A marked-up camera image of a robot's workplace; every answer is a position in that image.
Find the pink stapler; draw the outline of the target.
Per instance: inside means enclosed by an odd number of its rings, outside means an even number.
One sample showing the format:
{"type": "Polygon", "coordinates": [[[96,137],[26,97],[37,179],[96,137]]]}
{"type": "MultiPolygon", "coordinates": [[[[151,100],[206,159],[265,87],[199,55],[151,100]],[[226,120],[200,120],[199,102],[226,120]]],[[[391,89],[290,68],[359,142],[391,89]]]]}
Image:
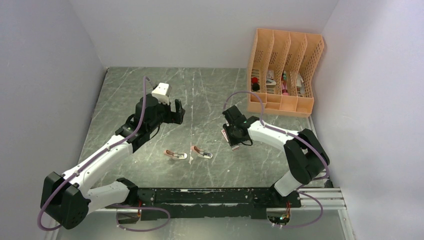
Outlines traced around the pink stapler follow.
{"type": "Polygon", "coordinates": [[[173,160],[185,160],[188,157],[188,155],[184,152],[175,152],[168,149],[165,150],[163,154],[173,160]]]}
{"type": "Polygon", "coordinates": [[[200,149],[199,147],[197,147],[195,145],[191,146],[191,151],[200,158],[204,158],[204,159],[212,159],[213,158],[212,153],[207,152],[203,149],[200,149]]]}

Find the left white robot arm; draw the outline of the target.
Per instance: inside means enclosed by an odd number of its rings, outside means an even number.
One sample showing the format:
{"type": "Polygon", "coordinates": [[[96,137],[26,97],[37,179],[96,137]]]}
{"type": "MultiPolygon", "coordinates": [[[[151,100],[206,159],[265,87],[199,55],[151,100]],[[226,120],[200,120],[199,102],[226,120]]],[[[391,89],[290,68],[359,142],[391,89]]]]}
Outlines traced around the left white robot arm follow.
{"type": "Polygon", "coordinates": [[[126,208],[140,206],[138,186],[124,177],[102,187],[93,188],[93,185],[117,162],[153,138],[162,124],[182,124],[186,111],[179,99],[174,104],[175,111],[172,111],[170,103],[161,103],[153,94],[147,94],[137,103],[135,113],[104,146],[64,173],[50,173],[43,182],[37,217],[39,228],[48,230],[41,223],[43,214],[69,230],[79,225],[88,214],[103,207],[115,204],[126,208]]]}

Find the red white staple box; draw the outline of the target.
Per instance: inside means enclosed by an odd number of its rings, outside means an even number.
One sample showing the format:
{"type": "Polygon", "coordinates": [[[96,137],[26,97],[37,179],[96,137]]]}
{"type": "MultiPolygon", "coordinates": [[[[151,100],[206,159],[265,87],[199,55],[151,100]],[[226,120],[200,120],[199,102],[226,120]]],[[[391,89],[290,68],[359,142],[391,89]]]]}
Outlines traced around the red white staple box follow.
{"type": "Polygon", "coordinates": [[[220,132],[222,133],[225,141],[229,144],[229,146],[230,146],[230,148],[231,148],[232,151],[235,151],[235,150],[237,150],[240,147],[238,144],[231,145],[230,140],[228,138],[228,135],[227,135],[227,133],[226,133],[226,131],[224,129],[222,129],[220,132]]]}

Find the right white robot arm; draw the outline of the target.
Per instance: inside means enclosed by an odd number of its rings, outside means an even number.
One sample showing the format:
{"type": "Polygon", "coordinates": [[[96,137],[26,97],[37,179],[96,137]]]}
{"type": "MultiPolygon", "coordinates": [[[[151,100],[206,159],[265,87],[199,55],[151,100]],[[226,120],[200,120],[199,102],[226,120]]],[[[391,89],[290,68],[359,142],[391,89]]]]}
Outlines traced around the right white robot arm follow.
{"type": "Polygon", "coordinates": [[[222,114],[226,120],[223,130],[231,147],[261,142],[285,153],[289,170],[273,183],[275,190],[269,197],[275,207],[282,207],[288,202],[290,193],[308,185],[330,165],[325,150],[310,129],[287,130],[256,116],[247,118],[235,105],[222,114]]]}

